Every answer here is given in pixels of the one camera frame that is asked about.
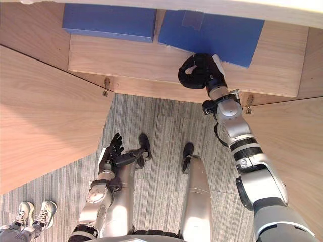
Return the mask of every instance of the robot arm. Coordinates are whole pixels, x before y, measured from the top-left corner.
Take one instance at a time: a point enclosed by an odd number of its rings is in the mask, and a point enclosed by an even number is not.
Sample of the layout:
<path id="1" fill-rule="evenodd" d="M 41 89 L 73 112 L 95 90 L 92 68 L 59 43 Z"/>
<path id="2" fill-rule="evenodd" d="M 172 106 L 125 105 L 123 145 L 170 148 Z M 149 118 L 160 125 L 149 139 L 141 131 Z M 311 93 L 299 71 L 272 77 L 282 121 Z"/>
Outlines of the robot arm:
<path id="1" fill-rule="evenodd" d="M 195 68 L 187 74 L 190 67 Z M 238 93 L 227 90 L 219 58 L 193 55 L 179 69 L 178 77 L 185 87 L 207 89 L 211 100 L 203 103 L 203 111 L 213 114 L 226 131 L 239 172 L 236 185 L 241 202 L 254 211 L 257 241 L 318 241 L 302 217 L 288 207 L 285 185 L 242 117 Z"/>

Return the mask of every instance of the wooden panel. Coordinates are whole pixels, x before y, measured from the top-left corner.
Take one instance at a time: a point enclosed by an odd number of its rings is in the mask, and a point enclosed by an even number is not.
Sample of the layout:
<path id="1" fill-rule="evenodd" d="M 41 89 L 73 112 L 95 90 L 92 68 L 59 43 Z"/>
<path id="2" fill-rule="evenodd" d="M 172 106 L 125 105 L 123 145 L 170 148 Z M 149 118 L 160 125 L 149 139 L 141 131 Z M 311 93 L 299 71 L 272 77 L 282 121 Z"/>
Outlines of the wooden panel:
<path id="1" fill-rule="evenodd" d="M 17 2 L 19 0 L 1 1 Z M 27 3 L 40 1 L 42 0 L 24 0 L 24 2 Z M 212 14 L 240 16 L 254 19 L 266 19 L 283 23 L 323 28 L 323 5 L 318 0 L 56 0 L 56 2 L 109 4 L 173 10 L 186 9 Z"/>
<path id="2" fill-rule="evenodd" d="M 5 193 L 95 152 L 114 94 L 0 46 Z"/>
<path id="3" fill-rule="evenodd" d="M 158 13 L 158 21 L 163 17 Z M 223 63 L 228 86 L 246 92 L 296 97 L 307 27 L 265 22 L 249 68 Z M 178 82 L 178 68 L 191 54 L 154 43 L 71 36 L 69 70 Z"/>
<path id="4" fill-rule="evenodd" d="M 70 35 L 62 29 L 64 4 L 1 3 L 0 43 L 67 71 Z M 105 76 L 73 73 L 102 86 Z"/>
<path id="5" fill-rule="evenodd" d="M 323 98 L 252 109 L 245 118 L 286 184 L 290 206 L 323 239 Z"/>
<path id="6" fill-rule="evenodd" d="M 253 95 L 254 105 L 292 101 L 297 99 L 323 96 L 323 29 L 309 28 L 304 68 L 302 72 L 299 95 L 296 98 L 241 92 L 241 104 L 247 106 L 247 100 Z M 178 101 L 202 103 L 207 100 L 206 91 L 189 90 L 179 83 L 152 82 L 150 80 L 127 77 L 110 77 L 110 89 L 117 93 L 173 99 Z"/>
<path id="7" fill-rule="evenodd" d="M 310 28 L 298 97 L 323 96 L 323 29 Z"/>

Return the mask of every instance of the gray carpet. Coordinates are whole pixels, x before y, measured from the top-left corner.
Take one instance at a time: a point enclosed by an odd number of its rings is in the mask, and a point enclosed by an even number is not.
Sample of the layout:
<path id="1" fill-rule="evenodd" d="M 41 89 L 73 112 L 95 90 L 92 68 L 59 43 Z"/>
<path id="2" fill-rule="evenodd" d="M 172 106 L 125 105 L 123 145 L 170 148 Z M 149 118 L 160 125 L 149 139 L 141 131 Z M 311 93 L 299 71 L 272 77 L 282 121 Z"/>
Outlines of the gray carpet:
<path id="1" fill-rule="evenodd" d="M 178 232 L 187 182 L 180 160 L 185 143 L 191 141 L 205 163 L 211 188 L 213 241 L 254 241 L 253 213 L 240 202 L 232 156 L 217 141 L 213 126 L 201 104 L 117 94 L 97 152 L 0 196 L 0 224 L 14 219 L 21 201 L 33 202 L 38 213 L 42 200 L 52 199 L 59 208 L 54 226 L 37 241 L 67 241 L 97 174 L 102 148 L 116 132 L 123 136 L 125 149 L 137 148 L 138 135 L 145 132 L 153 158 L 136 172 L 135 227 Z"/>

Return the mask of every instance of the cable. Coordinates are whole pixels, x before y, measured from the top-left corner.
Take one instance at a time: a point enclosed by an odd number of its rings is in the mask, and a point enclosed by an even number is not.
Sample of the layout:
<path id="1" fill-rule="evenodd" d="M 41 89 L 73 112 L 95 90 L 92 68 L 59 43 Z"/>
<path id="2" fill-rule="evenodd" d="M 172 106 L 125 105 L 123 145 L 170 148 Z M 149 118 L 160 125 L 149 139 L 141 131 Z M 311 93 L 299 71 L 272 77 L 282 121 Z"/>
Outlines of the cable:
<path id="1" fill-rule="evenodd" d="M 218 132 L 217 132 L 217 129 L 218 129 L 218 124 L 219 123 L 216 123 L 216 125 L 214 126 L 214 133 L 216 134 L 216 137 L 217 139 L 219 140 L 219 142 L 224 145 L 225 147 L 228 147 L 228 144 L 226 142 L 224 142 L 222 139 L 220 139 L 219 135 L 218 135 Z"/>

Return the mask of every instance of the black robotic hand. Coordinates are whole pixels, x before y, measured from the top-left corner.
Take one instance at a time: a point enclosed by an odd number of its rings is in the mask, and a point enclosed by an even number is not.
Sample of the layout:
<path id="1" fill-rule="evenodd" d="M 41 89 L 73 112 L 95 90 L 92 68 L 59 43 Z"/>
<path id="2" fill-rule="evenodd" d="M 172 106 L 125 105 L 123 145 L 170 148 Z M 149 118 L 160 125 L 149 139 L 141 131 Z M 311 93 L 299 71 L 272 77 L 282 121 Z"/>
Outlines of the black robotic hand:
<path id="1" fill-rule="evenodd" d="M 107 148 L 112 155 L 112 159 L 114 159 L 118 155 L 121 155 L 121 152 L 124 150 L 124 148 L 121 145 L 122 145 L 122 136 L 120 136 L 119 133 L 116 133 L 113 136 L 110 142 L 110 145 Z"/>
<path id="2" fill-rule="evenodd" d="M 114 160 L 121 155 L 121 152 L 124 150 L 122 147 L 122 136 L 119 133 L 116 133 L 110 145 L 106 148 L 102 160 L 100 161 L 99 165 L 99 174 L 104 170 L 105 164 L 113 164 Z"/>

